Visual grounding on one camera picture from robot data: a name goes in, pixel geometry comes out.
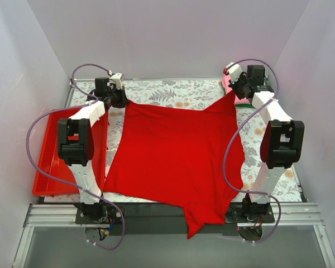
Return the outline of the red t shirt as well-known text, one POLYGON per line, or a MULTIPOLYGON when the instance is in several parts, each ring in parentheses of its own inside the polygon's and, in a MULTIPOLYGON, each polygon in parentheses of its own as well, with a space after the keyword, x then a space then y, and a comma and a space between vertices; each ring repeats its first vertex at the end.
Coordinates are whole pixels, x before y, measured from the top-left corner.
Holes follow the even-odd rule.
POLYGON ((188 238, 223 224, 243 187, 234 102, 233 93, 201 111, 131 102, 103 190, 181 207, 188 238))

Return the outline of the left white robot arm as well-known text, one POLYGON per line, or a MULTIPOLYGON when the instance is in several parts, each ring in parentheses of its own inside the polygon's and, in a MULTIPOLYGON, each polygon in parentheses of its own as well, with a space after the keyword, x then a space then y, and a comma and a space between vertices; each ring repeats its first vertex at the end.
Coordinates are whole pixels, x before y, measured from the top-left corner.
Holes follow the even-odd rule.
POLYGON ((93 171, 95 153, 92 128, 107 114, 110 107, 128 105, 122 73, 95 78, 95 88, 87 95, 85 106, 69 118, 58 121, 58 157, 70 169, 79 186, 82 214, 95 223, 103 223, 108 211, 100 200, 99 188, 93 171))

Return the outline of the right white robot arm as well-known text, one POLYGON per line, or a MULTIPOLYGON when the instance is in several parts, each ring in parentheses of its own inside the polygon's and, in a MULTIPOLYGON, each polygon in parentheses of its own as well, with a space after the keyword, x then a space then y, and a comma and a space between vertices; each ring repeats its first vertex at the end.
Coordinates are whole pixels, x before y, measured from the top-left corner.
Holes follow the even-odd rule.
POLYGON ((282 109, 276 90, 265 81, 264 66, 248 65, 243 71, 239 64, 230 63, 224 72, 236 97, 248 100, 266 125, 260 145, 260 171, 241 208, 241 216, 246 221, 261 221, 272 215, 270 195, 279 179, 301 157, 305 125, 282 109))

